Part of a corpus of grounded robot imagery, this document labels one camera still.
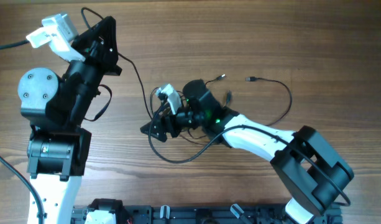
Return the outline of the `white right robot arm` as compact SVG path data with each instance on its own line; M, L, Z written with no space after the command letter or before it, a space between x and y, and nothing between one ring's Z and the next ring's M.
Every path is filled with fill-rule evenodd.
M186 128L201 128L210 140L185 162L195 160L213 144L243 149L269 161L292 196L285 214L295 223L323 216L338 197L345 200L344 206L351 204L344 189L354 172L314 128L286 131L256 123L221 105L202 79L188 82L180 93L165 84L155 94L161 105L140 128L149 141L165 142Z

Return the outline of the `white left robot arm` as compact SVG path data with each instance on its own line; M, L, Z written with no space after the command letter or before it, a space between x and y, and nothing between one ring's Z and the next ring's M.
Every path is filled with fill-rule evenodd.
M85 173L91 133L81 124L106 75L120 75L116 21L108 16L79 34L67 14L46 17L28 34L33 48L48 45L68 63L63 75L38 67L18 85L21 115L29 120L27 147L32 193L29 223L69 223Z

